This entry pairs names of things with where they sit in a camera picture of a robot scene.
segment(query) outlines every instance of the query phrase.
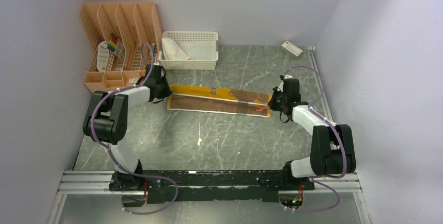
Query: white towel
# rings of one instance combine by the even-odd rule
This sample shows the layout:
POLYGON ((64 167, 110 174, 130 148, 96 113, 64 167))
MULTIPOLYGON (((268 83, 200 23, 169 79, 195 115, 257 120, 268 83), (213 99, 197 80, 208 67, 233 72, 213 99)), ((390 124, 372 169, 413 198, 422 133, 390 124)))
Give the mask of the white towel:
POLYGON ((187 55, 177 45, 176 41, 171 38, 163 38, 161 40, 161 46, 163 48, 163 56, 165 60, 170 61, 189 61, 194 60, 191 56, 187 55))

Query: purple cable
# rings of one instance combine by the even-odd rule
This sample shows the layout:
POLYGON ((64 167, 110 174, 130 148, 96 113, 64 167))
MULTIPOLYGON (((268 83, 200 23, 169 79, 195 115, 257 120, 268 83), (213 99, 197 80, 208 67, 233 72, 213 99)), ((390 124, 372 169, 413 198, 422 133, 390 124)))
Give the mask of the purple cable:
POLYGON ((122 171, 124 171, 124 172, 127 173, 127 174, 134 175, 134 176, 138 176, 138 177, 167 180, 167 181, 170 181, 170 182, 176 187, 176 194, 174 195, 174 198, 172 199, 172 201, 169 202, 168 204, 166 204, 165 206, 159 208, 158 210, 155 210, 155 211, 150 211, 150 212, 145 212, 145 213, 130 211, 130 210, 128 210, 127 208, 124 207, 124 205, 123 205, 123 199, 122 199, 122 201, 121 201, 121 203, 122 203, 122 207, 123 207, 122 210, 125 211, 125 212, 127 212, 127 213, 134 214, 134 215, 150 215, 150 214, 155 214, 155 213, 158 213, 158 212, 160 212, 160 211, 162 211, 162 210, 165 210, 166 208, 170 207, 170 206, 174 203, 174 201, 177 199, 177 196, 178 196, 178 194, 179 194, 179 187, 177 186, 177 183, 176 183, 174 180, 172 180, 171 178, 164 177, 164 176, 157 176, 157 175, 146 175, 146 174, 133 173, 133 172, 129 171, 127 168, 125 168, 124 166, 122 166, 122 165, 117 161, 117 159, 115 158, 114 154, 113 154, 112 151, 111 151, 111 148, 109 148, 108 145, 104 144, 103 142, 101 142, 101 141, 98 139, 98 137, 97 137, 97 133, 96 133, 96 130, 95 130, 95 127, 94 127, 94 120, 95 120, 95 118, 97 117, 97 113, 98 113, 99 108, 101 107, 101 105, 103 105, 103 103, 104 103, 104 102, 105 102, 110 96, 112 96, 112 95, 114 95, 114 94, 116 94, 116 93, 119 93, 119 92, 124 92, 124 91, 128 91, 128 90, 130 90, 130 89, 133 89, 133 88, 141 87, 141 86, 143 86, 143 85, 146 83, 146 81, 148 80, 148 77, 151 75, 151 72, 152 72, 152 70, 153 70, 155 59, 154 59, 154 53, 153 53, 153 51, 152 51, 152 48, 151 48, 151 46, 149 45, 149 43, 147 43, 147 42, 143 42, 143 43, 142 43, 142 46, 141 46, 141 54, 142 54, 142 58, 143 58, 143 59, 146 59, 146 57, 145 57, 145 55, 144 55, 144 53, 143 53, 143 45, 147 45, 147 46, 148 46, 149 51, 150 51, 150 54, 151 54, 151 67, 149 68, 149 72, 148 72, 148 74, 145 76, 145 78, 143 79, 143 81, 142 81, 139 85, 133 85, 133 86, 125 87, 125 88, 122 88, 122 89, 119 89, 119 90, 116 90, 116 91, 108 92, 108 94, 105 95, 105 96, 103 97, 103 99, 101 99, 101 100, 98 102, 96 108, 94 108, 94 111, 92 112, 92 116, 91 116, 91 120, 90 120, 90 122, 91 122, 91 133, 92 133, 92 138, 93 138, 93 140, 95 140, 95 142, 97 142, 100 146, 102 146, 102 147, 104 147, 104 148, 106 149, 106 151, 108 152, 109 157, 111 158, 112 162, 114 162, 114 164, 115 164, 118 168, 120 168, 122 171))
MULTIPOLYGON (((334 179, 340 179, 340 178, 343 178, 343 177, 345 176, 345 174, 346 174, 346 170, 347 170, 347 161, 346 161, 346 153, 345 153, 345 149, 344 149, 344 146, 343 146, 342 139, 340 138, 339 133, 337 132, 337 130, 335 129, 335 127, 332 125, 332 123, 331 123, 328 119, 326 119, 326 117, 323 117, 320 113, 316 112, 316 111, 312 108, 312 106, 313 106, 315 103, 317 103, 317 102, 320 100, 320 98, 324 95, 324 85, 323 85, 323 81, 322 81, 322 79, 321 79, 321 75, 319 74, 319 72, 318 72, 317 70, 315 70, 314 68, 309 67, 309 66, 294 66, 294 67, 292 67, 291 69, 287 70, 287 71, 284 73, 284 75, 286 75, 287 73, 289 73, 289 71, 291 71, 291 70, 293 70, 293 69, 295 69, 295 68, 300 68, 300 67, 304 67, 304 68, 307 68, 307 69, 313 71, 313 72, 319 77, 319 79, 320 79, 320 86, 321 86, 320 94, 319 94, 319 95, 318 95, 313 101, 311 101, 311 102, 308 104, 308 109, 309 109, 309 111, 310 111, 312 114, 314 114, 318 119, 320 119, 321 121, 323 121, 324 123, 326 123, 326 125, 328 125, 328 126, 331 128, 332 132, 333 132, 334 135, 335 135, 335 138, 337 138, 337 140, 338 140, 338 142, 339 142, 340 151, 341 151, 341 153, 342 153, 342 158, 343 158, 343 171, 342 171, 342 173, 341 173, 340 175, 337 175, 337 176, 335 176, 335 175, 326 175, 326 177, 330 177, 330 178, 334 178, 334 179)), ((321 211, 330 210, 330 209, 332 209, 332 208, 334 208, 334 207, 336 207, 336 206, 339 205, 339 203, 340 203, 340 195, 338 194, 338 192, 337 192, 335 189, 333 189, 332 187, 330 187, 330 186, 328 186, 328 185, 326 185, 326 184, 324 184, 324 183, 321 183, 321 182, 319 182, 319 181, 314 180, 315 178, 320 178, 320 177, 322 177, 322 176, 312 176, 312 177, 310 177, 310 178, 312 179, 312 181, 313 181, 314 183, 320 184, 320 185, 322 185, 322 186, 324 186, 324 187, 330 189, 330 190, 331 190, 331 191, 337 196, 337 202, 336 202, 334 205, 329 206, 329 207, 326 207, 326 208, 320 208, 320 209, 293 209, 293 208, 291 208, 292 210, 294 210, 294 211, 298 211, 298 212, 312 213, 312 212, 321 212, 321 211)))

